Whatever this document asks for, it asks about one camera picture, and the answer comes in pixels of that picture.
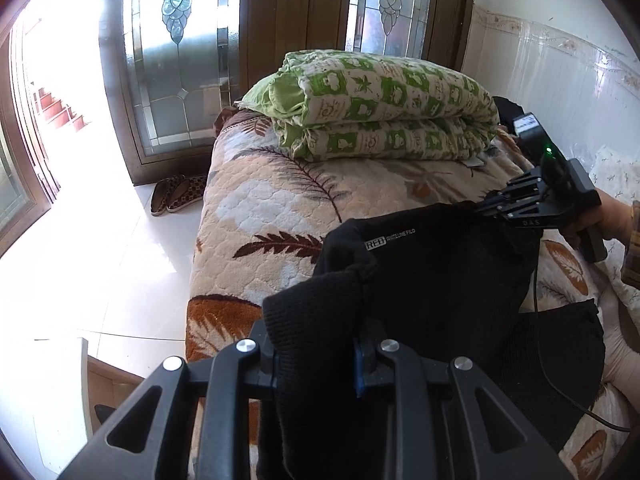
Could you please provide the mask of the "person's right hand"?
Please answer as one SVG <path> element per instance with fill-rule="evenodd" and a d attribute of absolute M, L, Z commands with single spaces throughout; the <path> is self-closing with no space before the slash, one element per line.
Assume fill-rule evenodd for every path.
<path fill-rule="evenodd" d="M 595 226 L 604 240 L 618 240 L 627 247 L 634 230 L 634 208 L 616 200 L 600 188 L 598 194 L 601 205 L 584 212 L 574 223 L 562 229 L 562 237 L 570 246 L 578 248 L 578 233 Z"/>

